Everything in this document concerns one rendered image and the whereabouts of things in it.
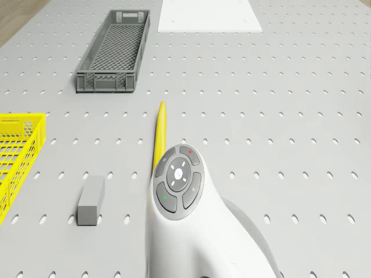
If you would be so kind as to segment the white board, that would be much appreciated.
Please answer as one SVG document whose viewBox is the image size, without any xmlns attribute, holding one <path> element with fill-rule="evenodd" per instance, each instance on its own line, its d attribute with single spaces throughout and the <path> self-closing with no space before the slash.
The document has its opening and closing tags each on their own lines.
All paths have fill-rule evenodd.
<svg viewBox="0 0 371 278">
<path fill-rule="evenodd" d="M 262 32 L 249 0 L 163 0 L 158 32 Z"/>
</svg>

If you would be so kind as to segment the banana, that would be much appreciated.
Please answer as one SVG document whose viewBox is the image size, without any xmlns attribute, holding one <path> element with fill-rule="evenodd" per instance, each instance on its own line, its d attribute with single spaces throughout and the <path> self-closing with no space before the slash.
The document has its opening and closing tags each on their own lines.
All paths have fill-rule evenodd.
<svg viewBox="0 0 371 278">
<path fill-rule="evenodd" d="M 155 130 L 155 142 L 154 142 L 154 155 L 152 163 L 152 173 L 154 173 L 160 158 L 166 152 L 166 104 L 164 101 L 160 103 L 156 130 Z"/>
</svg>

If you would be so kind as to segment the dark grey basket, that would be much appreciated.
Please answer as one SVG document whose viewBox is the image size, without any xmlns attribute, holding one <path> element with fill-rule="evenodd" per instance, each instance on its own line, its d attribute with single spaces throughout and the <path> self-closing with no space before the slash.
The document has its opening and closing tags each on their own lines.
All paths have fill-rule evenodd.
<svg viewBox="0 0 371 278">
<path fill-rule="evenodd" d="M 110 10 L 79 63 L 76 91 L 133 92 L 149 29 L 149 10 Z"/>
</svg>

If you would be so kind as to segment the yellow basket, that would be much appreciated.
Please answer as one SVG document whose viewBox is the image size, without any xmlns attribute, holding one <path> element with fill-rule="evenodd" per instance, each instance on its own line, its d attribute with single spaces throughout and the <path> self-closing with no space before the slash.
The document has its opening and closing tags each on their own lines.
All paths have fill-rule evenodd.
<svg viewBox="0 0 371 278">
<path fill-rule="evenodd" d="M 0 225 L 45 140 L 45 114 L 0 114 Z"/>
</svg>

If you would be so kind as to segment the grey cube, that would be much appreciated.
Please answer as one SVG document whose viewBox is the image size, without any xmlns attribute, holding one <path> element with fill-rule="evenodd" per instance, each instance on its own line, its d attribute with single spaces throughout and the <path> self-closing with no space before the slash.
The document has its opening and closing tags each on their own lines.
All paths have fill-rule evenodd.
<svg viewBox="0 0 371 278">
<path fill-rule="evenodd" d="M 97 225 L 105 195 L 105 178 L 93 175 L 83 184 L 77 206 L 78 225 Z"/>
</svg>

